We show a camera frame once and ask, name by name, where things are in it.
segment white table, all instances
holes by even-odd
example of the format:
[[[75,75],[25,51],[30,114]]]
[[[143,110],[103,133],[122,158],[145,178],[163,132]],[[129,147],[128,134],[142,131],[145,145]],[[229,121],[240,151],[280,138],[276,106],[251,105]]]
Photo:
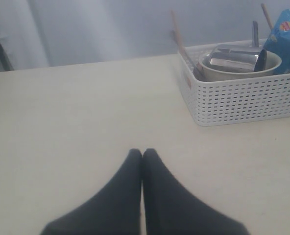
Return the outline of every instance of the white table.
[[[253,235],[290,235],[290,118],[197,126],[175,55],[0,73],[0,235],[37,235],[154,147]]]

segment perforated basket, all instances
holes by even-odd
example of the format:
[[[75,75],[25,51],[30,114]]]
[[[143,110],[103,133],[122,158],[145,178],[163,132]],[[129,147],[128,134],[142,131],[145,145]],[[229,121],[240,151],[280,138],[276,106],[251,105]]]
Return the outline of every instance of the perforated basket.
[[[228,44],[250,45],[250,41]],[[217,44],[187,47],[192,60],[211,51]],[[219,82],[202,82],[180,54],[180,91],[194,121],[215,126],[290,117],[290,74]]]

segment chip bag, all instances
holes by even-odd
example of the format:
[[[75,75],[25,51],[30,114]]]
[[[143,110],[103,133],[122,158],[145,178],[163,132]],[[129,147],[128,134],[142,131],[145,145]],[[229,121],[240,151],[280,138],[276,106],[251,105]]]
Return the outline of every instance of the chip bag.
[[[269,50],[282,59],[281,65],[274,74],[290,73],[290,10],[284,10],[271,34],[265,42],[264,49]]]

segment metal cup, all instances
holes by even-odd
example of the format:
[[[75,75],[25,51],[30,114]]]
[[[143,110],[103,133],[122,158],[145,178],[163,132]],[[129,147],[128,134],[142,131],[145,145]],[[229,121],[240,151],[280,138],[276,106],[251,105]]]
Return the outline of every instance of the metal cup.
[[[221,44],[211,52],[209,66],[225,72],[257,72],[265,69],[266,59],[262,47]]]

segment metal bowl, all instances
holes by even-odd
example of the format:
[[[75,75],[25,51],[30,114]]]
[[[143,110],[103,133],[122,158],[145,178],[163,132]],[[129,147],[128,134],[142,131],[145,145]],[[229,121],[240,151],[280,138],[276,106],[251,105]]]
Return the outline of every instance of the metal bowl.
[[[278,68],[282,60],[281,58],[267,51],[267,60],[266,60],[266,69],[258,72],[226,72],[215,70],[211,68],[209,63],[209,53],[204,54],[200,57],[199,63],[203,67],[204,76],[207,82],[217,82],[217,81],[226,81],[226,80],[235,80],[242,78],[251,78],[251,77],[263,77],[273,75],[273,71]]]

